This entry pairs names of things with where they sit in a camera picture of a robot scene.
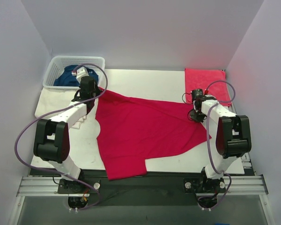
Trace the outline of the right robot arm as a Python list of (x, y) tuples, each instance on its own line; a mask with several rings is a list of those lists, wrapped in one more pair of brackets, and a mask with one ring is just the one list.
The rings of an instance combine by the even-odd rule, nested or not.
[[(201, 190), (209, 191), (234, 161), (251, 151), (250, 122), (247, 116), (237, 115), (222, 106), (207, 90), (194, 89), (191, 96), (190, 119), (198, 123), (206, 121), (209, 164), (204, 167), (205, 175), (198, 179), (198, 185)], [(210, 146), (210, 120), (217, 125), (215, 147), (218, 156), (215, 158)]]

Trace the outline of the crimson red t-shirt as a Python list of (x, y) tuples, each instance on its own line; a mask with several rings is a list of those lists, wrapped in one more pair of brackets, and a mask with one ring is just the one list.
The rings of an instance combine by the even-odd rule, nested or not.
[(183, 154), (207, 140), (188, 120), (183, 103), (126, 97), (106, 91), (98, 100), (99, 154), (109, 180), (147, 173), (145, 161)]

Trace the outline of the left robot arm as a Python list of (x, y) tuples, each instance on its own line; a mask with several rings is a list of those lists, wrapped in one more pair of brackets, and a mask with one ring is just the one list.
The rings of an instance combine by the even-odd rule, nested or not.
[(81, 169), (69, 156), (69, 129), (88, 115), (95, 105), (95, 99), (102, 92), (94, 78), (84, 76), (81, 79), (79, 90), (69, 105), (70, 109), (37, 122), (34, 155), (47, 161), (58, 172), (63, 173), (63, 177), (70, 180), (69, 188), (75, 193), (80, 193), (85, 189), (85, 180), (79, 177)]

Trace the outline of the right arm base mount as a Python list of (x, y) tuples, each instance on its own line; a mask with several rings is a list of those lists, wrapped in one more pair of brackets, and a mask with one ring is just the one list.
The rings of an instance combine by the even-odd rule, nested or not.
[(192, 177), (183, 179), (185, 193), (192, 194), (221, 194), (226, 191), (223, 179), (207, 179), (202, 177)]

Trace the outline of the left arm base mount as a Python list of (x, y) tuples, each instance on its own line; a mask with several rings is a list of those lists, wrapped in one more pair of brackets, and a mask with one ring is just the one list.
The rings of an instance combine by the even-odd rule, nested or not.
[[(70, 181), (66, 179), (55, 180), (53, 182), (58, 185), (58, 193), (59, 194), (95, 194), (96, 192), (77, 182), (77, 181)], [(93, 179), (93, 178), (85, 178), (84, 182), (92, 185), (92, 187), (96, 190), (99, 190), (101, 185), (101, 179)]]

